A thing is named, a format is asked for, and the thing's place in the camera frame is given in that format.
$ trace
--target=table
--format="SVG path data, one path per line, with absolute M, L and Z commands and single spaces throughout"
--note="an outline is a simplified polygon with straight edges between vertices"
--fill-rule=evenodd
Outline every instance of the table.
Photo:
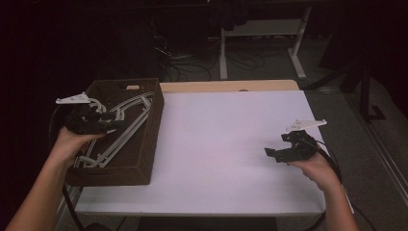
M 289 147 L 280 138 L 285 127 L 297 118 L 314 119 L 295 81 L 161 86 L 165 108 L 151 183 L 85 187 L 78 213 L 277 217 L 324 211 L 315 183 L 264 150 Z M 308 133 L 322 141 L 318 128 Z
M 307 21 L 311 11 L 311 7 L 305 8 L 301 18 L 290 19 L 273 19 L 273 20 L 249 20 L 242 26 L 237 26 L 234 31 L 225 31 L 221 28 L 220 38 L 220 55 L 219 55 L 219 71 L 221 80 L 228 79 L 227 62 L 225 57 L 225 39 L 227 37 L 242 37 L 242 36 L 282 36 L 296 35 L 295 42 L 292 48 L 288 48 L 289 57 L 291 58 L 294 70 L 299 79 L 305 79 L 306 74 L 297 57 L 297 52 L 302 42 L 303 34 L 306 29 Z

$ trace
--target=wire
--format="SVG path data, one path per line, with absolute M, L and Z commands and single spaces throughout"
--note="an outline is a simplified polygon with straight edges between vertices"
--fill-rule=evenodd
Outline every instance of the wire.
M 336 174 L 338 175 L 340 182 L 341 182 L 341 183 L 343 182 L 342 173 L 341 173 L 340 168 L 339 168 L 339 166 L 338 166 L 337 159 L 336 159 L 336 162 L 337 162 L 337 163 L 334 163 L 333 159 L 331 159 L 330 156 L 327 155 L 327 153 L 326 153 L 323 149 L 317 148 L 317 147 L 315 147 L 314 145 L 312 145 L 311 143 L 309 143 L 309 142 L 307 142 L 307 141 L 304 141 L 304 140 L 298 140 L 298 141 L 303 141 L 304 143 L 313 146 L 313 147 L 318 151 L 318 153 L 319 153 L 321 156 L 323 156 L 324 159 L 330 164 L 330 166 L 331 166 L 332 168 L 334 167 L 333 170 L 334 170 L 334 171 L 336 172 Z M 326 145 L 325 143 L 323 143 L 323 142 L 321 142 L 321 141 L 317 141 L 317 142 L 323 144 L 324 146 L 326 146 L 327 149 L 332 153 L 332 156 L 333 156 L 334 158 L 336 157 L 336 155 L 334 155 L 333 150 L 332 150 L 328 145 Z M 366 221 L 367 224 L 370 226 L 370 228 L 371 228 L 373 231 L 376 231 L 374 225 L 373 225 L 372 222 L 369 220 L 369 218 L 363 213 L 363 211 L 360 210 L 358 207 L 356 207 L 355 204 L 353 204 L 351 201 L 350 201 L 350 205 L 351 205 L 351 207 L 353 207 L 354 210 L 356 210 L 356 211 L 365 219 L 365 221 Z M 314 230 L 315 228 L 317 228 L 319 225 L 321 225 L 322 221 L 324 220 L 324 217 L 325 217 L 325 213 L 323 213 L 323 214 L 320 216 L 320 218 L 315 222 L 315 224 L 313 224 L 313 225 L 312 225 L 311 227 L 309 227 L 308 229 L 305 229 L 304 231 L 312 231 L 312 230 Z
M 122 224 L 125 222 L 125 220 L 127 219 L 127 217 L 124 217 L 121 221 L 120 224 L 117 226 L 115 231 L 119 231 L 120 227 L 122 227 Z
M 318 142 L 318 143 L 320 143 L 320 144 L 323 144 L 326 148 L 327 148 L 327 150 L 330 152 L 330 157 L 332 157 L 333 159 L 334 159 L 334 161 L 336 162 L 336 165 L 337 165 L 337 167 L 338 168 L 340 168 L 340 165 L 339 165 L 339 161 L 337 160 L 337 157 L 336 157 L 336 155 L 334 154 L 334 151 L 329 147 L 329 146 L 327 146 L 324 142 L 322 142 L 322 141 L 316 141 L 316 142 Z
M 234 58 L 231 55 L 226 55 L 227 60 L 233 66 L 235 66 L 236 68 L 239 68 L 239 69 L 243 69 L 243 70 L 254 70 L 256 68 L 265 66 L 265 59 L 264 58 L 280 55 L 282 52 L 286 51 L 288 47 L 290 47 L 289 45 L 286 45 L 285 47 L 280 48 L 275 53 L 268 54 L 268 55 L 263 55 L 263 53 L 265 52 L 265 49 L 262 49 L 263 46 L 257 46 L 255 48 L 257 50 L 255 53 L 252 53 L 252 52 L 248 51 L 248 50 L 253 50 L 254 49 L 254 46 L 249 43 L 248 39 L 245 41 L 244 46 L 249 47 L 249 49 L 243 49 L 243 48 L 235 47 L 238 51 L 234 51 L 234 53 L 233 53 L 236 56 L 238 56 L 238 58 L 240 60 Z M 258 64 L 258 62 L 256 61 L 256 58 L 261 60 L 260 64 Z
M 171 69 L 175 69 L 177 71 L 177 79 L 175 80 L 175 82 L 179 81 L 180 76 L 186 76 L 187 81 L 189 81 L 188 76 L 185 73 L 182 73 L 181 71 L 184 72 L 188 72 L 188 73 L 202 73 L 202 72 L 206 72 L 208 74 L 208 81 L 212 81 L 212 74 L 211 74 L 211 70 L 214 68 L 214 66 L 217 63 L 218 58 L 215 58 L 214 61 L 210 64 L 210 66 L 204 66 L 204 65 L 200 65 L 198 64 L 199 62 L 202 62 L 200 60 L 197 61 L 193 61 L 192 63 L 177 63 L 177 61 L 172 61 L 171 63 L 167 64 L 169 67 L 169 80 L 172 80 L 172 73 L 171 73 Z M 193 70 L 193 69 L 187 69 L 187 67 L 192 66 L 194 68 L 199 68 L 199 70 Z
M 176 72 L 177 73 L 172 73 L 171 72 L 171 69 L 175 69 L 176 70 Z M 187 77 L 187 75 L 186 74 L 184 74 L 184 73 L 181 73 L 180 72 L 180 69 L 179 68 L 177 68 L 176 66 L 174 66 L 174 65 L 171 65 L 171 64 L 168 64 L 168 80 L 170 81 L 170 82 L 178 82 L 179 80 L 180 80 L 180 77 L 181 76 L 185 76 L 186 77 L 186 79 L 188 79 L 188 77 Z M 177 78 L 173 81 L 173 74 L 175 75 L 177 75 Z
M 62 108 L 63 108 L 62 105 L 58 105 L 51 115 L 51 119 L 48 125 L 48 149 L 49 151 L 51 151 L 52 147 L 54 146 L 55 140 L 57 138 L 56 119 L 57 119 L 58 113 L 61 111 Z M 72 219 L 74 220 L 76 226 L 78 227 L 80 231 L 85 230 L 84 225 L 82 224 L 77 214 L 75 213 L 74 206 L 72 204 L 71 198 L 69 196 L 69 193 L 68 193 L 68 190 L 65 184 L 63 185 L 63 195 L 64 195 L 64 199 L 66 202 L 66 206 L 68 207 L 68 211 L 71 214 Z
M 363 213 L 363 211 L 361 211 L 354 203 L 350 202 L 351 206 L 353 207 L 353 209 L 355 211 L 357 211 L 367 222 L 367 224 L 371 227 L 371 229 L 373 231 L 376 231 L 374 225 L 372 224 L 372 222 L 369 220 L 369 218 L 367 218 L 367 216 Z

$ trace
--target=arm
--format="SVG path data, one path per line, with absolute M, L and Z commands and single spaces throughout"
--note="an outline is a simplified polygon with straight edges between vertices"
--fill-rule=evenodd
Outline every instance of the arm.
M 316 153 L 307 161 L 291 162 L 289 165 L 302 169 L 303 174 L 323 191 L 328 230 L 359 230 L 339 178 L 321 155 Z
M 34 186 L 6 230 L 54 230 L 66 171 L 74 164 L 79 150 L 103 136 L 80 136 L 62 128 Z

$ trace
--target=wooden box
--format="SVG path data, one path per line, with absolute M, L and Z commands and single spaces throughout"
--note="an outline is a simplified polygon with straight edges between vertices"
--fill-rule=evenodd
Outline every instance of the wooden box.
M 83 163 L 76 164 L 76 167 L 68 170 L 66 183 L 81 187 L 149 184 L 165 105 L 159 80 L 95 81 L 86 93 L 89 98 L 99 100 L 106 107 L 107 112 L 126 100 L 140 95 L 151 94 L 147 97 L 151 104 L 147 119 L 104 167 L 84 167 Z M 146 106 L 143 103 L 124 110 L 124 125 L 97 140 L 89 158 L 96 160 L 98 154 L 104 153 L 145 110 Z

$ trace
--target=white desk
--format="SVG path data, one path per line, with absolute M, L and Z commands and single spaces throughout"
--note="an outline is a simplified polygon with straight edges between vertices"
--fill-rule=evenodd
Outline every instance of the white desk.
M 316 184 L 277 164 L 285 128 L 314 119 L 301 90 L 165 93 L 150 185 L 84 188 L 78 213 L 292 216 L 325 209 Z M 308 134 L 322 141 L 318 128 Z

